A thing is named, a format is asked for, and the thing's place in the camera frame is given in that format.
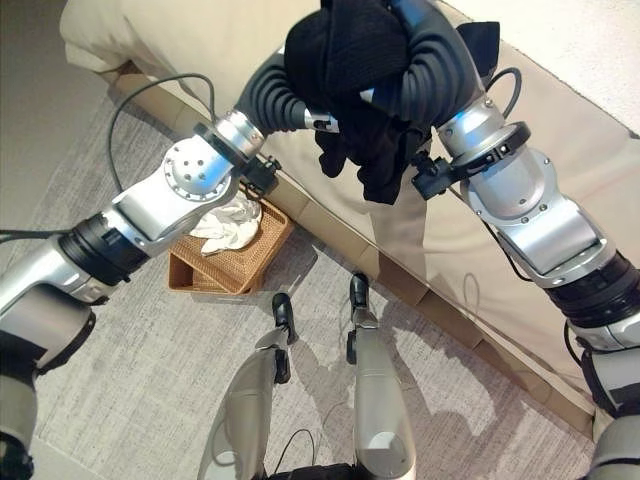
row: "gray carpet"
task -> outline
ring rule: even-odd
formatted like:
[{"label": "gray carpet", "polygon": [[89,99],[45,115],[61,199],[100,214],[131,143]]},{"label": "gray carpet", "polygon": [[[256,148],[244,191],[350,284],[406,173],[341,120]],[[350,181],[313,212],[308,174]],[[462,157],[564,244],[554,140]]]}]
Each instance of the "gray carpet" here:
[{"label": "gray carpet", "polygon": [[[105,99],[25,227],[72,225],[108,203],[114,189],[104,134],[112,108]],[[115,142],[123,183],[153,171],[170,143],[144,114],[124,115]],[[30,247],[19,243],[3,247],[3,267]],[[271,328],[273,292],[285,290],[300,341],[291,349],[291,382],[276,389],[267,469],[302,427],[313,432],[319,463],[350,462],[354,377],[344,361],[350,271],[299,228],[269,267],[264,291],[247,298],[170,292],[167,258],[155,259],[96,309],[98,324],[69,364],[38,381],[37,436],[104,479],[195,479],[221,395]],[[371,300],[405,385],[418,478],[584,474],[593,451],[587,439],[380,285],[373,285]],[[300,435],[282,468],[310,457],[308,438]]]}]

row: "black garment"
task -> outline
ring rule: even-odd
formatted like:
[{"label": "black garment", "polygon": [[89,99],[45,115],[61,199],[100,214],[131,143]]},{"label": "black garment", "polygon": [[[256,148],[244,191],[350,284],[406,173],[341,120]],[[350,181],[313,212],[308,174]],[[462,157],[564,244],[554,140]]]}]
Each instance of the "black garment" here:
[{"label": "black garment", "polygon": [[360,166],[364,199],[393,204],[431,126],[390,118],[359,92],[407,70],[406,34],[381,0],[323,0],[321,7],[287,36],[287,77],[309,107],[329,111],[339,122],[338,135],[316,132],[323,173],[338,176],[349,158]]}]

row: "white towel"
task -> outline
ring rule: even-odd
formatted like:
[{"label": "white towel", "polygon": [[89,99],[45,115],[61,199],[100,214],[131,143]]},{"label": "white towel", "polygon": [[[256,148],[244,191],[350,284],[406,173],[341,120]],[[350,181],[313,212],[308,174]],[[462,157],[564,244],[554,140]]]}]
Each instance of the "white towel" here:
[{"label": "white towel", "polygon": [[238,192],[226,205],[207,212],[190,235],[208,239],[202,246],[203,255],[220,250],[237,250],[255,237],[261,219],[260,204]]}]

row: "black cable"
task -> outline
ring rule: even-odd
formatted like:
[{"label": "black cable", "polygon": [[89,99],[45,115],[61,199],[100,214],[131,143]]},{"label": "black cable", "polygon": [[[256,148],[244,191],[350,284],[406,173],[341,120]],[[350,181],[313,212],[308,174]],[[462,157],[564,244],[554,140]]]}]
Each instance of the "black cable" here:
[{"label": "black cable", "polygon": [[214,100],[215,100],[215,91],[213,88],[213,83],[211,83],[211,80],[209,80],[209,78],[205,77],[204,75],[200,74],[200,73],[180,73],[178,75],[172,75],[170,77],[166,77],[166,78],[161,78],[159,80],[154,80],[153,82],[147,83],[146,85],[143,85],[142,87],[136,88],[133,92],[131,92],[129,95],[127,95],[124,100],[122,100],[122,102],[120,103],[120,105],[118,105],[118,107],[115,109],[115,111],[113,112],[113,115],[111,116],[111,121],[109,122],[109,129],[107,130],[107,159],[109,161],[109,171],[111,172],[111,177],[113,178],[113,182],[116,184],[116,190],[118,190],[118,193],[122,193],[122,183],[120,183],[120,179],[118,178],[118,172],[116,172],[116,166],[115,163],[113,161],[113,152],[112,152],[112,142],[113,142],[113,127],[116,124],[116,120],[118,119],[118,115],[120,115],[120,113],[122,112],[122,109],[133,99],[135,98],[137,95],[141,94],[142,92],[144,92],[145,90],[148,90],[152,87],[155,87],[157,85],[160,85],[162,83],[165,82],[171,82],[173,80],[180,80],[182,78],[199,78],[203,81],[206,82],[207,86],[209,87],[209,115],[211,117],[211,121],[213,122],[213,118],[214,118]]},{"label": "black cable", "polygon": [[491,227],[489,226],[489,224],[487,222],[485,222],[484,220],[482,221],[482,224],[487,229],[487,231],[491,234],[491,236],[496,241],[496,243],[498,244],[500,249],[504,252],[505,256],[507,257],[507,260],[509,261],[509,265],[511,265],[511,268],[513,269],[515,274],[518,276],[518,278],[520,280],[524,281],[524,282],[533,282],[533,280],[531,280],[530,278],[527,278],[524,275],[522,275],[520,273],[520,271],[516,268],[516,264],[513,263],[513,260],[511,260],[511,257],[509,256],[507,251],[502,247],[502,244],[500,243],[500,240],[498,240],[498,236],[495,234],[495,232],[493,230],[491,230]]},{"label": "black cable", "polygon": [[289,445],[291,445],[291,442],[293,441],[295,436],[297,434],[299,434],[300,432],[307,432],[309,434],[309,439],[311,440],[311,466],[314,466],[316,464],[316,444],[313,441],[313,435],[311,434],[311,430],[309,430],[308,428],[300,428],[300,429],[296,430],[295,432],[293,432],[291,434],[291,437],[289,437],[289,441],[284,446],[284,449],[282,450],[282,454],[280,455],[280,460],[278,460],[276,468],[273,471],[274,475],[276,473],[278,473],[278,469],[280,468],[280,465],[282,464],[282,460],[284,459],[284,454],[287,453],[287,449],[289,448]]},{"label": "black cable", "polygon": [[513,79],[515,80],[515,84],[513,86],[513,93],[511,94],[511,100],[507,104],[507,108],[504,109],[502,116],[507,118],[509,114],[512,112],[513,108],[516,106],[518,102],[518,98],[520,98],[520,91],[522,90],[522,72],[516,67],[505,68],[504,70],[500,70],[500,72],[496,73],[494,77],[491,79],[489,84],[487,85],[487,92],[491,89],[491,87],[502,77],[507,74],[513,75]]},{"label": "black cable", "polygon": [[0,243],[14,240],[46,240],[51,235],[68,233],[68,230],[0,230]]},{"label": "black cable", "polygon": [[580,358],[578,358],[576,351],[573,349],[573,346],[569,341],[569,322],[566,320],[564,322],[564,344],[566,345],[567,350],[569,350],[571,358],[573,358],[573,360],[578,364],[579,367],[582,367],[582,362],[580,361]]}]

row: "wicker basket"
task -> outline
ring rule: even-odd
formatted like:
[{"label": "wicker basket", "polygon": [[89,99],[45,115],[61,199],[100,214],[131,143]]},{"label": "wicker basket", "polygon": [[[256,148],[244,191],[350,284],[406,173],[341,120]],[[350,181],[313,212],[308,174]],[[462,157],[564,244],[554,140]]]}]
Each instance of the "wicker basket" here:
[{"label": "wicker basket", "polygon": [[258,290],[262,275],[293,226],[289,218],[261,200],[262,220],[251,243],[240,250],[203,256],[206,239],[182,237],[169,251],[169,288],[177,291],[242,295]]}]

